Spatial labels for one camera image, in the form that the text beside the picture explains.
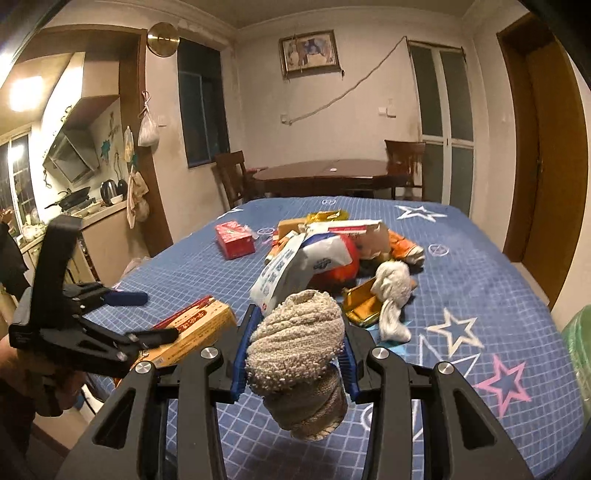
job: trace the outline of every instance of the framed picture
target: framed picture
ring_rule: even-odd
[[[341,71],[334,30],[282,38],[279,50],[283,77],[286,79]]]

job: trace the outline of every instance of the snack box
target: snack box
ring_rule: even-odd
[[[228,260],[255,252],[255,243],[250,231],[232,220],[215,226],[217,242]]]
[[[236,326],[236,317],[230,305],[208,295],[152,327],[175,327],[178,338],[174,343],[140,353],[135,363],[149,360],[157,368],[177,364],[193,349],[215,343],[231,326]]]
[[[300,233],[300,225],[304,225],[306,223],[306,218],[288,218],[286,220],[281,220],[277,224],[277,234],[279,235],[279,240],[285,237],[289,232]]]
[[[388,227],[380,220],[344,220],[317,222],[306,227],[306,233],[340,233],[351,237],[362,260],[371,260],[382,253],[390,252]]]

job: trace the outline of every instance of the yellow box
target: yellow box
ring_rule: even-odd
[[[300,224],[306,223],[306,218],[288,218],[282,220],[277,224],[277,232],[279,233],[279,240],[285,237],[289,232],[294,231],[300,233]]]
[[[156,325],[177,328],[178,339],[142,352],[137,361],[149,360],[158,368],[177,364],[194,348],[213,344],[231,326],[236,326],[236,317],[230,306],[207,296]]]

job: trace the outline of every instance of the ceiling light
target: ceiling light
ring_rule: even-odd
[[[33,110],[41,103],[43,78],[40,76],[15,80],[10,89],[10,108],[15,112]]]
[[[8,159],[11,163],[15,163],[20,160],[25,153],[25,147],[23,145],[17,145],[16,147],[10,146],[8,151]]]

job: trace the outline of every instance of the kitchen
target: kitchen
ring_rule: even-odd
[[[64,213],[82,218],[66,281],[114,285],[132,260],[149,257],[126,211],[137,159],[133,140],[124,144],[119,60],[83,51],[32,58],[12,70],[0,102],[11,113],[0,122],[0,216],[29,282],[47,223]]]

